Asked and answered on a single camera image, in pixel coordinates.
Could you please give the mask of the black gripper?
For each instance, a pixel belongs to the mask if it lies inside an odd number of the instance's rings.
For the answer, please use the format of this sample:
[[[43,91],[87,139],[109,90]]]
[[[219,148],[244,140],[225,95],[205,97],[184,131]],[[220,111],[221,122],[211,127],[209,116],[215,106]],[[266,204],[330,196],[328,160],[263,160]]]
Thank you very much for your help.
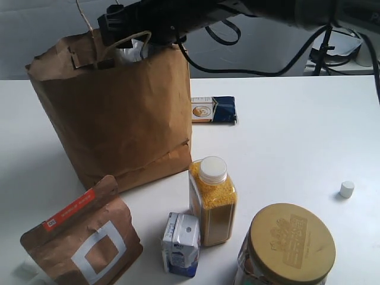
[[[105,46],[133,34],[149,31],[151,41],[170,45],[190,33],[190,21],[185,17],[182,1],[137,1],[129,5],[113,4],[97,21]]]

